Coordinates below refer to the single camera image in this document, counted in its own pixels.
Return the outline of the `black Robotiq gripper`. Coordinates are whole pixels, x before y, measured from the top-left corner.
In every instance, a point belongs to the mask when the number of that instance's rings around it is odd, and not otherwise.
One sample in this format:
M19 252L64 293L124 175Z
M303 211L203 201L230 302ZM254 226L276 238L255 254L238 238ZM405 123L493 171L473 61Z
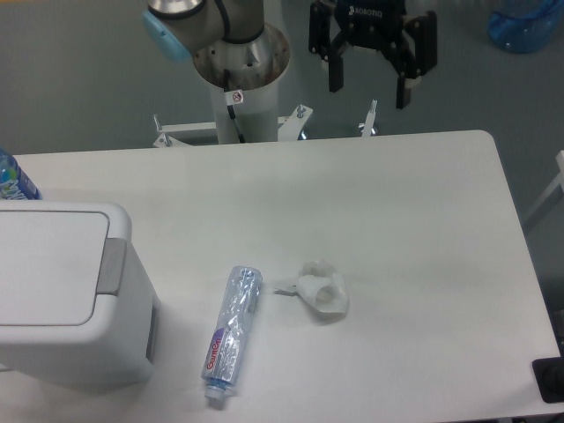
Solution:
M308 50L328 65L330 92L344 86L346 45L381 51L397 73L397 109L437 65L437 34L436 13L406 16L405 1L314 1L309 9Z

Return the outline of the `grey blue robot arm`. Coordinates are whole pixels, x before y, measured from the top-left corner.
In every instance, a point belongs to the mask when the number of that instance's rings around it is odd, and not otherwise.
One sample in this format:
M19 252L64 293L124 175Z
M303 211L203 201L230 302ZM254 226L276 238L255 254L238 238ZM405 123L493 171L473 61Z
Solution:
M275 45L262 1L150 1L143 23L173 61L193 60L204 79L225 91L262 88L287 66L289 49ZM344 85L349 46L382 53L397 73L396 106L411 100L412 85L438 63L437 17L408 14L403 1L314 1L308 51L329 69L329 89Z

